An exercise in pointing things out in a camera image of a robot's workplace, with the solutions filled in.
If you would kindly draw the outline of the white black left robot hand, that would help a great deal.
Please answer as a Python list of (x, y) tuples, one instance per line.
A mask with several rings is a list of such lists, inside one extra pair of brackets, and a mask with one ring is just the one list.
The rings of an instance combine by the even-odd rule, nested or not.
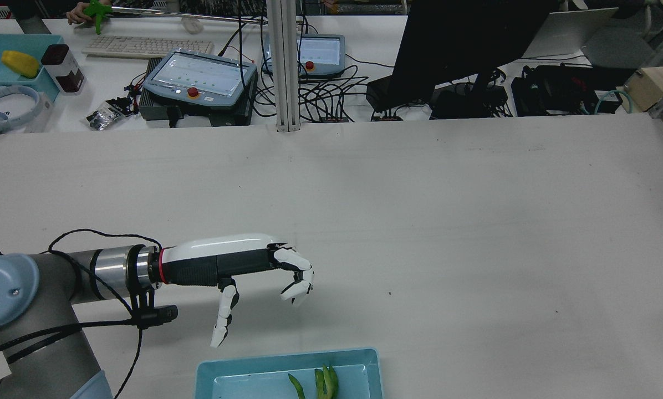
[(164, 284), (218, 288), (221, 296), (210, 343), (218, 347), (227, 337), (232, 309), (239, 300), (234, 276), (276, 269), (293, 272), (293, 282), (280, 297), (299, 305), (312, 290), (312, 265), (293, 245), (267, 233), (203, 238), (163, 248), (150, 276)]

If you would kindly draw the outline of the person's left hand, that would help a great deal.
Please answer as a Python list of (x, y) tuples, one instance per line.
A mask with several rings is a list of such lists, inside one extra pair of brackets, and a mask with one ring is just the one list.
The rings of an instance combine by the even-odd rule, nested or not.
[(90, 5), (90, 2), (78, 2), (75, 7), (68, 11), (65, 15), (69, 25), (81, 25), (83, 23), (94, 22), (93, 16), (86, 15), (85, 10)]

